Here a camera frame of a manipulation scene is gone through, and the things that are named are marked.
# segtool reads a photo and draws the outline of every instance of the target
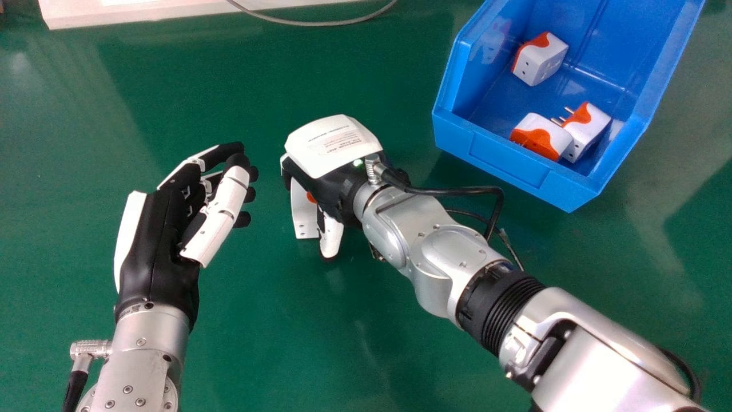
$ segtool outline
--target green tabletop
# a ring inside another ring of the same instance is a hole
[[[707,3],[605,191],[566,214],[504,185],[500,225],[528,271],[677,352],[704,406],[728,411],[732,4]],[[501,184],[433,143],[451,42],[479,4],[403,0],[332,29],[229,14],[50,32],[31,1],[11,1],[0,17],[0,411],[58,410],[69,344],[111,338],[126,195],[233,140],[261,170],[258,196],[252,224],[201,274],[184,410],[526,411],[497,360],[424,312],[355,229],[329,264],[315,240],[296,241],[278,165],[290,131],[345,113],[417,184]]]

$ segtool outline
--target robotic hand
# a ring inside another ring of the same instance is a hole
[[[221,172],[201,176],[225,163]],[[247,226],[258,171],[240,142],[182,162],[152,194],[133,191],[114,254],[118,298],[111,342],[71,345],[74,361],[62,412],[175,412],[188,334],[198,315],[198,272],[233,227]],[[81,402],[89,364],[104,359]]]
[[[320,237],[330,259],[344,225],[360,223],[375,257],[411,280],[425,310],[497,356],[507,378],[531,393],[532,411],[702,411],[670,353],[514,269],[429,196],[438,190],[411,187],[355,119],[311,122],[285,149],[296,236]]]

